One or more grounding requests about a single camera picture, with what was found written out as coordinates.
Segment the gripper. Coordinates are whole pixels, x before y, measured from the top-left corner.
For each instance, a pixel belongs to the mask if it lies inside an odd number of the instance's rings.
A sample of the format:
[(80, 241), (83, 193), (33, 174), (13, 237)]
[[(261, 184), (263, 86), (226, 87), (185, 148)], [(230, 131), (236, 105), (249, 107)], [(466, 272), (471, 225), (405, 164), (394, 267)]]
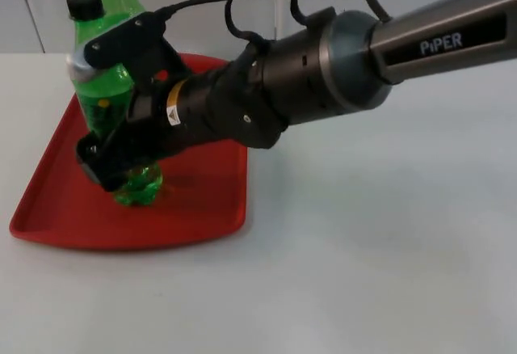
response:
[(191, 147), (231, 140), (270, 149), (288, 124), (259, 82), (258, 59), (259, 52), (247, 48), (221, 68), (136, 92), (110, 137), (88, 133), (78, 141), (78, 164), (105, 192), (115, 192), (128, 182), (130, 169)]

